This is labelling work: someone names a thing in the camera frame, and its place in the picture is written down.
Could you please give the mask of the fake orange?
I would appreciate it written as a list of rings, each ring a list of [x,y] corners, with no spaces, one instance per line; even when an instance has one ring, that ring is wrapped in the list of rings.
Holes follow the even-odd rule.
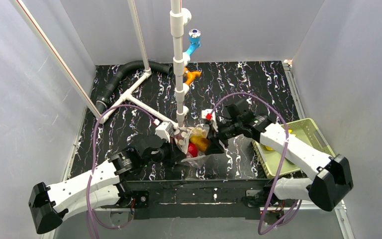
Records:
[[[207,151],[208,147],[211,145],[211,142],[209,139],[200,135],[191,136],[190,143],[194,144],[199,151],[204,153]]]

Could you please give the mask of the fake red apple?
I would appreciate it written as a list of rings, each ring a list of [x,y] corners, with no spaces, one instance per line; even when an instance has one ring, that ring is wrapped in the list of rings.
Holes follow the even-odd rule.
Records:
[[[198,156],[198,149],[195,144],[189,142],[187,148],[187,158],[194,158]]]

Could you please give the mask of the clear polka dot zip bag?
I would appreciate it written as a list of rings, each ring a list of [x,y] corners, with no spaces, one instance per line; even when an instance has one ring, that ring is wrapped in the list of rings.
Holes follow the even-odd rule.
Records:
[[[204,151],[207,148],[206,137],[207,127],[183,127],[174,130],[174,140],[180,152],[185,154],[185,158],[179,164],[194,168],[201,168],[209,159]]]

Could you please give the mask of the yellow fake banana bunch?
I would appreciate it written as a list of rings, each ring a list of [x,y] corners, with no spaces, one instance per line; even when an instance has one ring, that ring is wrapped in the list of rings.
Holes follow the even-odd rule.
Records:
[[[288,144],[286,132],[289,136],[292,136],[293,130],[284,130],[283,128],[281,130],[267,130],[266,132],[261,133],[259,143],[264,145],[266,148],[269,148],[271,151],[282,153],[285,145]]]

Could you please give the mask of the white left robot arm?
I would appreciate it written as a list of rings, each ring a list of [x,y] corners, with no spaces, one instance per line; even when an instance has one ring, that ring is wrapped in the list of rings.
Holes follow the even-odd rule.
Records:
[[[188,141],[148,136],[129,144],[94,170],[66,181],[33,186],[28,201],[36,233],[59,227],[64,220],[89,209],[121,205],[129,207],[144,197],[127,184],[127,177],[139,174],[151,162],[175,165],[186,158]]]

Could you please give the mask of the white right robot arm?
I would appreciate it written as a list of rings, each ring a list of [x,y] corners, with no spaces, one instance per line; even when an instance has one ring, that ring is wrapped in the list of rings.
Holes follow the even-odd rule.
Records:
[[[209,126],[205,154],[224,153],[228,140],[239,135],[256,140],[279,152],[299,167],[306,178],[280,178],[271,185],[276,200],[307,200],[324,211],[332,211],[353,189],[349,160],[341,154],[332,157],[293,135],[286,135],[282,125],[265,115],[256,115],[245,100],[228,105],[229,117],[219,120],[213,110],[201,112]]]

